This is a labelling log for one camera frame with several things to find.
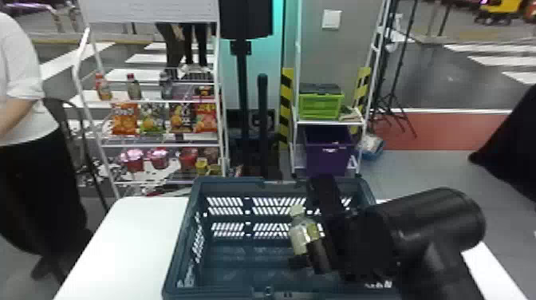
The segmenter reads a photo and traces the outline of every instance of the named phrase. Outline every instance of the black cloth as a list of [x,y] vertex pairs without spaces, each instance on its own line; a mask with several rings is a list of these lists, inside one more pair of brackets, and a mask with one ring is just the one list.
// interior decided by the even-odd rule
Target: black cloth
[[536,85],[533,85],[486,144],[469,156],[495,177],[536,201]]
[[7,241],[36,255],[80,246],[87,215],[60,129],[0,147],[0,170],[0,234]]
[[184,43],[173,32],[169,23],[156,23],[156,28],[166,42],[166,55],[168,68],[177,68],[184,55]]
[[199,45],[199,65],[202,67],[208,66],[207,64],[207,24],[205,23],[183,23],[184,34],[184,53],[186,54],[186,64],[191,65],[194,63],[193,53],[191,51],[191,31],[192,27],[195,29],[195,39]]

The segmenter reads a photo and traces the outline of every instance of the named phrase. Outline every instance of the beverage bottle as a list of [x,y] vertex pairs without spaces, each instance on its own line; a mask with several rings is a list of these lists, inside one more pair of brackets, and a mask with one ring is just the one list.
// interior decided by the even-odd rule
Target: beverage bottle
[[292,243],[292,248],[295,255],[304,255],[307,253],[307,243],[311,241],[311,237],[307,233],[309,228],[317,228],[317,223],[305,216],[305,208],[301,204],[293,205],[290,208],[290,216],[292,223],[290,224],[289,237]]
[[162,86],[162,100],[173,99],[173,80],[166,72],[160,73],[160,85]]
[[140,83],[134,78],[134,73],[127,74],[127,91],[130,100],[141,100]]
[[99,99],[104,101],[110,101],[113,98],[112,90],[110,89],[110,84],[102,73],[95,74],[95,90],[99,95]]

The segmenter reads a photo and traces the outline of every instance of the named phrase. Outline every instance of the red floor mat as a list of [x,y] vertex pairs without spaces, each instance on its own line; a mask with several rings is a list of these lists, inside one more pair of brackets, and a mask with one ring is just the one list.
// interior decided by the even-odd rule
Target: red floor mat
[[402,132],[393,119],[376,124],[376,134],[385,139],[388,150],[477,150],[506,119],[501,114],[408,113],[417,131],[414,138],[406,125]]

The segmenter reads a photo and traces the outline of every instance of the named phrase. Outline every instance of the purple box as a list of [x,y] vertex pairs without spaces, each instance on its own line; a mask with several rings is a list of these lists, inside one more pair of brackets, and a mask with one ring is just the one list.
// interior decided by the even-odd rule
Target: purple box
[[353,148],[348,126],[306,126],[307,176],[344,176]]

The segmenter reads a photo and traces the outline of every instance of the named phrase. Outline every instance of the white metal rack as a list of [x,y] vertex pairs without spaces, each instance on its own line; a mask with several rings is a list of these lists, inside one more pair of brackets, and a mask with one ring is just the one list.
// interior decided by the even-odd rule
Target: white metal rack
[[[387,28],[388,16],[389,16],[389,7],[391,6],[392,0],[383,0],[380,8],[380,13],[378,14],[378,19],[376,21],[376,27],[374,28],[374,34],[372,35],[372,40],[370,43],[370,50],[368,52],[366,66],[372,68],[372,72],[369,80],[369,89],[367,96],[367,104],[365,109],[365,115],[363,116],[363,121],[357,122],[345,122],[338,120],[300,120],[298,114],[298,107],[300,101],[300,75],[302,70],[302,11],[303,11],[303,0],[298,0],[298,26],[296,33],[296,54],[295,54],[295,66],[294,66],[294,105],[292,107],[292,143],[289,146],[290,149],[290,164],[292,165],[292,174],[296,174],[297,169],[305,169],[305,145],[298,143],[298,129],[302,125],[347,125],[347,126],[361,126],[362,127],[362,136],[365,136],[367,132],[367,125],[369,123],[370,117],[370,106],[372,95],[374,93],[374,87],[376,86],[376,81],[378,77],[378,65],[380,64],[380,55],[381,50],[384,47],[384,37],[390,36],[390,28]],[[359,154],[356,156],[351,155],[348,169],[355,170],[356,175],[360,174],[361,170],[361,157],[362,151],[359,151]]]
[[[112,3],[114,6],[121,6],[122,9],[111,10],[110,8],[102,8],[102,3],[99,1],[90,1],[84,0],[81,1],[81,11],[84,15],[85,20],[85,31],[82,35],[80,41],[80,46],[77,51],[76,60],[73,63],[73,80],[75,86],[77,87],[78,96],[80,97],[82,108],[85,113],[85,117],[89,121],[89,130],[93,133],[95,141],[97,143],[98,151],[100,153],[101,159],[104,163],[104,169],[108,174],[108,177],[112,184],[112,190],[114,196],[119,199],[120,192],[118,186],[140,186],[148,185],[155,186],[163,183],[168,184],[192,184],[195,178],[195,173],[185,173],[184,178],[172,178],[168,179],[167,175],[173,174],[175,171],[180,170],[180,162],[175,158],[171,158],[170,167],[166,170],[159,171],[153,170],[149,162],[145,161],[145,169],[148,172],[139,172],[132,174],[132,178],[127,180],[122,180],[121,176],[115,178],[114,173],[112,172],[111,164],[108,162],[108,156],[106,155],[105,149],[107,148],[155,148],[155,147],[166,147],[166,148],[183,148],[183,147],[217,147],[219,149],[219,165],[222,169],[222,176],[225,176],[227,173],[228,165],[228,135],[227,130],[224,126],[227,126],[227,115],[225,102],[220,101],[220,84],[219,84],[219,55],[220,55],[220,25],[219,25],[219,12],[218,12],[218,1],[217,0],[200,0],[196,3],[191,3],[190,6],[175,6],[176,3],[169,2],[168,0],[155,0],[151,3],[146,3],[141,0],[126,0],[122,2]],[[163,7],[170,6],[170,10],[176,10],[177,14],[172,14],[170,11],[162,10]],[[140,7],[145,7],[146,10],[139,10]],[[213,83],[199,83],[194,81],[181,81],[175,82],[174,85],[213,85],[215,90],[215,99],[213,101],[192,101],[192,100],[173,100],[165,101],[161,98],[146,98],[142,101],[127,101],[127,99],[112,99],[111,101],[99,101],[100,103],[106,103],[111,108],[113,104],[131,102],[131,103],[215,103],[216,114],[217,114],[217,125],[218,130],[214,135],[211,134],[195,134],[190,135],[191,138],[184,136],[183,141],[177,142],[175,140],[174,133],[164,133],[162,136],[114,136],[110,133],[110,120],[104,120],[102,124],[96,125],[94,118],[92,116],[91,110],[89,109],[89,102],[86,100],[85,91],[84,91],[84,81],[94,76],[95,72],[100,72],[106,74],[104,65],[97,51],[97,44],[95,39],[92,36],[92,27],[91,24],[98,22],[216,22],[217,32],[214,39],[215,44],[215,63],[214,69],[212,72]],[[89,75],[85,77],[80,76],[80,67],[82,63],[82,56],[84,54],[85,48],[88,44],[91,44],[94,50],[94,57],[97,61],[97,69],[92,71]],[[116,82],[121,84],[121,81],[111,81],[111,86],[113,87]],[[158,78],[154,78],[153,81],[140,81],[142,88],[144,84],[148,86],[153,85],[158,82]]]

